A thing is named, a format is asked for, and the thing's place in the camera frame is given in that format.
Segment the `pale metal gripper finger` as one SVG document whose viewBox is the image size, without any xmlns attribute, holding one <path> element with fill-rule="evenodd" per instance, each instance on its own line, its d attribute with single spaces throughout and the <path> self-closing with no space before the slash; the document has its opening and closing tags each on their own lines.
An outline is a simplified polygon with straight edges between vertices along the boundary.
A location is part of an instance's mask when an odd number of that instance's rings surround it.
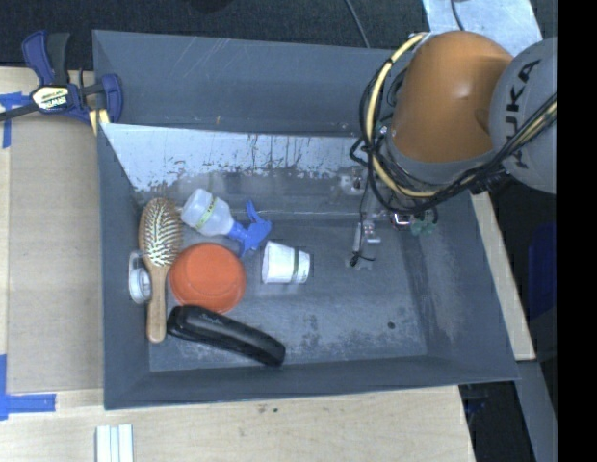
<svg viewBox="0 0 597 462">
<path fill-rule="evenodd" d="M 352 244 L 352 255 L 350 257 L 350 265 L 355 267 L 359 260 L 362 258 L 362 248 L 363 248 L 363 222 L 359 221 L 356 224 L 356 229 L 354 232 L 353 244 Z"/>
<path fill-rule="evenodd" d="M 371 267 L 376 260 L 381 244 L 381 237 L 376 231 L 376 224 L 373 221 L 366 221 L 363 224 L 363 266 Z"/>
</svg>

